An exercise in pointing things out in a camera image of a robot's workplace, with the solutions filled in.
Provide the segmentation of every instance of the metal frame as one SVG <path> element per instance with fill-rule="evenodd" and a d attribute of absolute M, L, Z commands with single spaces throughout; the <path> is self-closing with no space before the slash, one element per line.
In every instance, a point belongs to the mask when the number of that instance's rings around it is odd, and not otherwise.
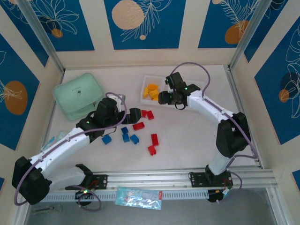
<path fill-rule="evenodd" d="M 243 179 L 244 188 L 276 188 L 277 183 L 271 169 L 260 169 L 257 166 L 231 167 Z M 96 190 L 103 201 L 114 201 L 118 187 L 147 188 L 163 191 L 164 200 L 207 199 L 208 190 L 223 189 L 223 187 L 192 187 L 188 178 L 189 172 L 202 173 L 204 169 L 191 168 L 183 170 L 158 170 L 136 172 L 95 172 L 107 174 L 107 189 Z M 232 177 L 233 188 L 240 187 L 240 181 Z M 75 192 L 60 190 L 48 194 L 42 202 L 75 202 Z"/>
<path fill-rule="evenodd" d="M 252 36 L 254 35 L 259 23 L 261 22 L 264 14 L 266 13 L 267 9 L 269 8 L 272 0 L 261 0 L 258 4 L 255 12 L 253 13 L 253 16 L 250 20 L 249 25 L 247 26 L 247 29 L 245 30 L 242 38 L 240 39 L 240 42 L 238 43 L 238 46 L 236 47 L 235 53 L 228 65 L 229 70 L 231 71 L 235 65 L 238 63 L 240 57 L 244 53 L 247 45 L 249 44 Z"/>
<path fill-rule="evenodd" d="M 232 95 L 233 95 L 233 98 L 234 98 L 234 101 L 237 105 L 237 108 L 240 112 L 246 114 L 245 112 L 245 109 L 244 109 L 244 104 L 240 98 L 240 95 L 239 95 L 239 89 L 236 85 L 236 82 L 235 82 L 235 79 L 234 79 L 234 74 L 233 74 L 233 71 L 230 71 L 229 70 L 229 67 L 228 66 L 224 66 L 224 70 L 226 72 L 226 76 L 227 76 L 227 79 L 228 79 L 228 82 L 229 82 L 229 86 L 231 88 L 231 91 L 232 91 Z M 255 141 L 255 138 L 253 137 L 252 133 L 251 133 L 251 125 L 249 124 L 250 126 L 250 137 L 251 137 L 251 140 L 255 146 L 255 148 L 258 150 L 258 147 L 257 147 L 257 144 L 256 144 L 256 141 Z M 260 166 L 261 168 L 264 168 L 264 163 L 263 163 L 263 160 L 262 160 L 262 157 L 261 157 L 261 154 L 259 151 L 257 151 L 258 153 L 258 159 L 256 161 L 257 165 Z"/>
<path fill-rule="evenodd" d="M 238 110 L 247 115 L 247 112 L 245 112 L 245 110 L 244 110 L 243 101 L 240 98 L 239 88 L 237 87 L 235 79 L 234 79 L 234 77 L 235 77 L 234 70 L 230 70 L 229 68 L 230 68 L 229 66 L 224 66 L 224 69 L 225 69 L 226 75 L 227 75 L 227 79 L 228 79 L 230 88 L 233 93 L 234 100 L 236 102 Z M 256 147 L 256 149 L 258 149 L 256 141 L 253 138 L 253 135 L 251 134 L 251 132 L 250 132 L 250 136 L 251 136 L 252 142 L 254 143 L 254 146 Z M 265 168 L 260 152 L 257 151 L 257 153 L 258 153 L 258 163 L 260 164 L 261 168 Z M 267 187 L 266 190 L 267 190 L 269 201 L 271 203 L 277 224 L 279 224 L 279 225 L 294 224 L 291 222 L 291 216 L 289 215 L 286 204 L 281 197 L 279 189 L 277 187 Z"/>
<path fill-rule="evenodd" d="M 20 11 L 23 13 L 25 19 L 27 20 L 29 26 L 33 30 L 34 34 L 40 41 L 41 45 L 43 46 L 49 57 L 53 60 L 56 68 L 63 74 L 65 72 L 65 68 L 63 67 L 52 42 L 46 34 L 46 31 L 40 23 L 37 15 L 33 11 L 30 3 L 27 0 L 16 0 L 16 3 Z"/>

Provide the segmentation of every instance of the plastic bag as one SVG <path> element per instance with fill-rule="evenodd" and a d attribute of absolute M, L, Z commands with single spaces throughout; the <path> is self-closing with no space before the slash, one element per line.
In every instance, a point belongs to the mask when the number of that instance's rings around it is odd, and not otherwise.
<path fill-rule="evenodd" d="M 162 191 L 119 187 L 116 205 L 161 210 Z"/>
<path fill-rule="evenodd" d="M 52 145 L 54 145 L 56 142 L 59 142 L 61 139 L 63 139 L 68 133 L 69 133 L 68 131 L 64 131 L 64 130 L 60 131 L 57 136 L 53 136 L 52 138 L 50 138 L 50 140 L 47 142 L 47 144 L 45 144 L 42 147 L 41 151 L 47 150 Z"/>

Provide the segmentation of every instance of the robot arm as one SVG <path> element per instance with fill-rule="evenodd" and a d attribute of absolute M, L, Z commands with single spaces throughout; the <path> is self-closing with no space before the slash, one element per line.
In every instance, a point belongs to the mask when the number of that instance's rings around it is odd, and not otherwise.
<path fill-rule="evenodd" d="M 227 116 L 233 118 L 250 139 L 246 116 L 241 112 L 234 114 L 222 108 L 206 95 L 203 95 L 200 88 L 196 85 L 191 84 L 187 86 L 178 72 L 166 77 L 165 83 L 169 85 L 170 90 L 160 92 L 158 96 L 160 104 L 175 105 L 176 108 L 178 105 L 183 105 L 181 110 L 189 106 L 205 115 L 217 126 L 216 146 L 218 152 L 205 168 L 205 177 L 210 184 L 213 184 L 218 180 L 219 175 L 226 172 L 234 154 L 244 150 L 248 145 L 241 132 Z"/>
<path fill-rule="evenodd" d="M 121 110 L 121 100 L 119 98 L 112 95 L 103 98 L 99 102 L 97 110 L 90 112 L 86 118 L 80 120 L 76 128 L 73 128 L 62 140 L 30 159 L 19 158 L 15 163 L 12 185 L 17 188 L 27 170 L 35 162 L 41 160 L 30 171 L 19 190 L 29 204 L 40 202 L 52 190 L 78 184 L 82 187 L 88 187 L 93 182 L 93 173 L 86 166 L 79 164 L 74 168 L 63 171 L 57 171 L 57 167 L 79 149 L 102 136 L 105 128 L 120 124 L 122 118 L 125 118 L 122 124 L 138 122 L 141 118 L 141 110 L 131 108 L 129 111 L 130 114 L 125 116 L 126 112 Z M 91 129 L 97 130 L 85 133 L 85 131 Z"/>

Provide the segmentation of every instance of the cable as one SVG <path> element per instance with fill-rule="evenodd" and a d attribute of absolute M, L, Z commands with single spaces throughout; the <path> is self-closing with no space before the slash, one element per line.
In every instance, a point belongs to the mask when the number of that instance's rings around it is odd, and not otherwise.
<path fill-rule="evenodd" d="M 115 128 L 114 128 L 114 131 L 112 131 L 112 132 L 110 132 L 110 133 L 108 133 L 108 134 L 106 134 L 106 135 L 101 135 L 101 137 L 105 137 L 105 136 L 111 135 L 111 134 L 113 134 L 113 133 L 116 132 L 116 131 L 117 131 L 117 128 L 115 127 Z"/>
<path fill-rule="evenodd" d="M 90 132 L 96 132 L 96 131 L 103 131 L 103 130 L 107 130 L 107 129 L 111 129 L 111 128 L 115 128 L 117 127 L 118 125 L 122 124 L 122 122 L 125 120 L 126 118 L 126 115 L 127 115 L 127 107 L 126 107 L 126 104 L 125 104 L 125 101 L 123 100 L 123 98 L 121 98 L 119 95 L 113 93 L 113 92 L 108 92 L 106 93 L 106 97 L 108 97 L 108 95 L 114 95 L 116 97 L 118 97 L 118 99 L 121 100 L 121 104 L 124 105 L 124 116 L 123 118 L 121 119 L 120 122 L 118 122 L 117 124 L 113 125 L 113 126 L 110 126 L 110 127 L 104 127 L 104 128 L 96 128 L 96 129 L 91 129 L 91 130 L 86 130 L 86 131 L 83 131 L 83 132 L 80 132 L 78 134 L 75 134 L 73 136 L 70 136 L 69 140 L 77 137 L 77 136 L 80 136 L 80 135 L 83 135 L 83 134 L 87 134 L 87 133 L 90 133 Z M 24 180 L 26 179 L 26 177 L 28 176 L 28 174 L 31 172 L 31 170 L 33 168 L 36 167 L 37 164 L 39 164 L 41 161 L 44 160 L 44 158 L 46 158 L 49 154 L 51 154 L 53 151 L 55 151 L 56 149 L 58 149 L 60 146 L 62 146 L 64 143 L 68 142 L 68 140 L 64 140 L 62 141 L 61 143 L 59 143 L 58 145 L 56 145 L 55 147 L 53 147 L 52 149 L 50 149 L 48 152 L 46 152 L 43 156 L 42 156 L 42 159 L 38 159 L 35 163 L 32 164 L 32 166 L 25 172 L 25 174 L 22 176 L 22 178 L 20 179 L 19 181 L 19 184 L 15 190 L 15 196 L 14 196 L 14 203 L 16 206 L 21 206 L 25 203 L 27 203 L 27 201 L 24 201 L 22 203 L 18 203 L 18 193 L 20 191 L 20 188 L 21 188 L 21 185 L 23 184 Z"/>
<path fill-rule="evenodd" d="M 237 193 L 239 193 L 239 191 L 241 191 L 242 186 L 243 186 L 242 178 L 238 174 L 236 174 L 235 172 L 229 171 L 229 170 L 227 170 L 227 171 L 229 173 L 233 174 L 234 176 L 236 176 L 240 180 L 240 186 L 239 186 L 239 189 L 233 195 L 230 195 L 228 198 L 225 198 L 225 199 L 221 200 L 221 202 L 227 201 L 228 199 L 230 199 L 233 196 L 235 196 Z"/>
<path fill-rule="evenodd" d="M 80 188 L 80 189 L 84 189 L 86 190 L 87 192 L 91 193 L 95 198 L 97 198 L 98 202 L 99 202 L 99 207 L 97 209 L 87 209 L 85 207 L 81 207 L 80 205 L 80 200 L 83 198 L 84 195 L 81 195 L 79 198 L 78 198 L 78 205 L 81 209 L 83 210 L 86 210 L 86 211 L 90 211 L 90 212 L 96 212 L 96 211 L 99 211 L 102 207 L 102 202 L 100 200 L 100 198 L 95 194 L 95 192 L 92 192 L 91 190 L 88 190 L 87 188 L 85 187 L 81 187 L 81 186 L 78 186 L 78 185 L 72 185 L 72 187 L 75 187 L 75 188 Z"/>
<path fill-rule="evenodd" d="M 204 97 L 204 92 L 206 91 L 206 89 L 210 85 L 210 74 L 209 74 L 209 72 L 207 71 L 207 69 L 204 66 L 202 66 L 201 64 L 196 63 L 196 62 L 183 62 L 183 63 L 177 65 L 170 74 L 173 74 L 177 68 L 179 68 L 179 67 L 181 67 L 182 65 L 185 65 L 185 64 L 193 64 L 193 65 L 199 66 L 199 67 L 201 67 L 206 72 L 207 77 L 208 77 L 208 81 L 207 81 L 207 84 L 203 88 L 203 91 L 202 91 L 202 97 Z"/>
<path fill-rule="evenodd" d="M 175 108 L 178 109 L 178 110 L 184 110 L 186 108 L 186 106 L 183 103 L 175 102 Z"/>

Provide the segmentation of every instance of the green plastic box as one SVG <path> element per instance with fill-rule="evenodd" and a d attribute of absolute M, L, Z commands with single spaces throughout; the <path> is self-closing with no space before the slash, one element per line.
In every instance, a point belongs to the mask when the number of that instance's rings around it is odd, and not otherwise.
<path fill-rule="evenodd" d="M 97 109 L 103 91 L 94 76 L 85 73 L 55 87 L 53 95 L 68 120 L 74 121 Z"/>

